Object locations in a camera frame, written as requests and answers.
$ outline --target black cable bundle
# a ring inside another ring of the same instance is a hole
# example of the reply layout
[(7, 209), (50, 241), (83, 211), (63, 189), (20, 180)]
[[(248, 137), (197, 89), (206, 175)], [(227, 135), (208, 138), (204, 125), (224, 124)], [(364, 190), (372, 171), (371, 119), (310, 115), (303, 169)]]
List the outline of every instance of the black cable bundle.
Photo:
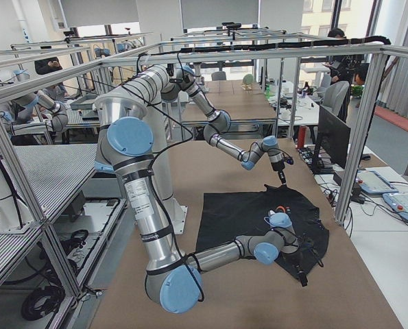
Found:
[(233, 51), (233, 50), (269, 50), (269, 49), (285, 49), (285, 48), (304, 48), (314, 46), (345, 46), (345, 45), (360, 45), (368, 42), (381, 42), (384, 45), (390, 45), (391, 41), (384, 36), (368, 36), (366, 38), (352, 39), (335, 39), (335, 40), (315, 40), (302, 42), (280, 42), (267, 43), (265, 45), (230, 45), (218, 47), (188, 47), (181, 48), (180, 53), (211, 53), (214, 51)]
[(65, 298), (65, 290), (57, 286), (37, 288), (25, 298), (21, 307), (21, 315), (28, 321), (43, 318), (59, 309)]

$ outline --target red water bottle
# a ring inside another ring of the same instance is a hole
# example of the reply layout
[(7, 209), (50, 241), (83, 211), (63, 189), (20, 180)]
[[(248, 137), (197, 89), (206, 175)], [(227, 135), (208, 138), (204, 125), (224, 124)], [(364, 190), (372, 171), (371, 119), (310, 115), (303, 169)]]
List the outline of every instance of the red water bottle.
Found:
[(298, 142), (297, 142), (297, 149), (301, 149), (304, 147), (304, 140), (306, 138), (306, 129), (305, 125), (300, 126), (298, 130)]

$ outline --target perforated metal panel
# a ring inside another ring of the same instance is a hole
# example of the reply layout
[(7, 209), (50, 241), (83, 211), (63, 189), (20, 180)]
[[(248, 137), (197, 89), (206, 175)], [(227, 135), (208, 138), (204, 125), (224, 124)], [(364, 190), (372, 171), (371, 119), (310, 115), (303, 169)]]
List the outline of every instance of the perforated metal panel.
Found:
[[(96, 144), (16, 147), (29, 183), (45, 215), (58, 218), (83, 183), (94, 173)], [(39, 241), (34, 224), (25, 234), (0, 234), (0, 284)]]

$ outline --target blue joint cap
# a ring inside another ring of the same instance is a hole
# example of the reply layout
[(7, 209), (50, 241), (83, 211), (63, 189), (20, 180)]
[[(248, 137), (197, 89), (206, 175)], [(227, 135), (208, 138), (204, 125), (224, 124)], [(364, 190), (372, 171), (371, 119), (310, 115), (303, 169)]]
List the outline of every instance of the blue joint cap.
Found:
[(104, 164), (98, 161), (94, 161), (94, 169), (100, 173), (114, 173), (114, 169), (110, 164)]
[[(199, 285), (202, 285), (200, 273), (194, 267), (189, 267)], [(161, 306), (168, 312), (184, 313), (195, 306), (200, 296), (200, 290), (186, 268), (186, 265), (176, 267), (164, 280), (160, 290)]]
[(142, 156), (152, 148), (154, 135), (146, 122), (134, 117), (115, 121), (106, 133), (110, 146), (125, 156)]
[(260, 242), (254, 248), (254, 257), (262, 264), (271, 265), (278, 257), (278, 249), (268, 242)]
[(276, 146), (277, 138), (275, 136), (268, 136), (263, 139), (263, 144), (266, 146)]
[(188, 65), (182, 65), (182, 69), (183, 69), (184, 71), (189, 72), (190, 74), (192, 74), (193, 77), (195, 76), (195, 73), (193, 72), (193, 69), (192, 69), (190, 66), (188, 66)]
[(15, 74), (15, 75), (20, 75), (20, 74), (23, 74), (23, 73), (28, 74), (27, 70), (14, 70), (13, 71), (13, 74)]
[(247, 161), (247, 162), (242, 162), (242, 167), (245, 168), (246, 170), (251, 170), (254, 168), (256, 164), (253, 163), (252, 161)]
[(33, 106), (35, 106), (37, 103), (39, 102), (39, 96), (36, 95), (36, 97), (27, 105), (24, 105), (24, 108), (32, 108)]
[(273, 228), (288, 228), (292, 226), (292, 221), (284, 212), (277, 212), (271, 215), (269, 224), (271, 224)]

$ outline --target red floor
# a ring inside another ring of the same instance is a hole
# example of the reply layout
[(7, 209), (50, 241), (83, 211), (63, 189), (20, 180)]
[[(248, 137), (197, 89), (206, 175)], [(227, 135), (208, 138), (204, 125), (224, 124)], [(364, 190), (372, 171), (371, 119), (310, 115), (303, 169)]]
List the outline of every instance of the red floor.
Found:
[(376, 106), (375, 115), (408, 132), (408, 119), (401, 117), (397, 113), (387, 110), (386, 108)]

